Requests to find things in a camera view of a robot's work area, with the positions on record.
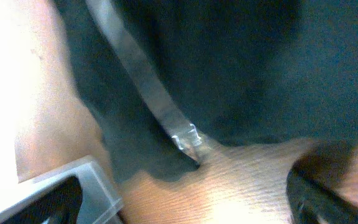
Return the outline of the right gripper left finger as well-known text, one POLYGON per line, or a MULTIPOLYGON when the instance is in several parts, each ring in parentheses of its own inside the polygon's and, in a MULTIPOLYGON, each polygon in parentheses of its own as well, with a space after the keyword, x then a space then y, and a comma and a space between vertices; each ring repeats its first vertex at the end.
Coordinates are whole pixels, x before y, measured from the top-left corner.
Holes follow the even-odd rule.
POLYGON ((83 190, 75 176, 69 176, 49 193, 30 203, 3 224, 76 224, 83 201, 83 190))

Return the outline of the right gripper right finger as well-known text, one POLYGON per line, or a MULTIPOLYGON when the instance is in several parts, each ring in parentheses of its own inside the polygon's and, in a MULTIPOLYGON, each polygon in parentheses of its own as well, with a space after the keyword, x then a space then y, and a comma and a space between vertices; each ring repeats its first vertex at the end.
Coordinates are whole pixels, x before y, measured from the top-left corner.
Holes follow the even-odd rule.
POLYGON ((310 179, 297 167, 287 176, 286 194, 293 222, 358 223, 358 207, 341 198, 332 190, 310 179))

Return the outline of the black cloth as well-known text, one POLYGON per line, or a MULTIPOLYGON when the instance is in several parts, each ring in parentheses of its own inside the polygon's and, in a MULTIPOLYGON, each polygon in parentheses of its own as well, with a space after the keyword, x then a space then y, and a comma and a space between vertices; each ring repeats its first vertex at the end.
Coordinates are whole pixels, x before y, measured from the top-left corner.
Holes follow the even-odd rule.
POLYGON ((358 143, 358 1, 54 1, 118 183, 196 170, 173 128, 238 147, 358 143))

